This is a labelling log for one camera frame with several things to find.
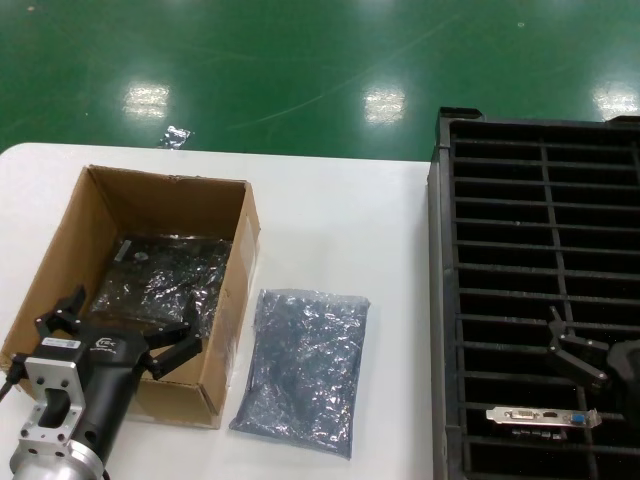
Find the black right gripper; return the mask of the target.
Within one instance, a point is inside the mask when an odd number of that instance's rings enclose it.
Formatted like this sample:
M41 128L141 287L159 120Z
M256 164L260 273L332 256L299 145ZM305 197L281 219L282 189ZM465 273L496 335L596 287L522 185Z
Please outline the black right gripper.
M616 342L609 349L607 343L571 334L554 306L550 312L547 362L557 373L593 393L601 393L609 383L607 362L618 382L639 382L638 340Z

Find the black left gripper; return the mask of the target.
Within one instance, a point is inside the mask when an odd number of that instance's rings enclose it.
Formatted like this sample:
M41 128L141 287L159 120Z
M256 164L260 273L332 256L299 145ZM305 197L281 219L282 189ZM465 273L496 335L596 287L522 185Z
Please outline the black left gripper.
M81 340L88 347L88 377L83 385L85 407L74 440L107 462L127 410L145 369L160 380L202 352L203 339L193 294L182 321L143 331L120 328L83 330L80 313L86 290L78 285L60 298L34 325L42 343L63 332L65 339Z

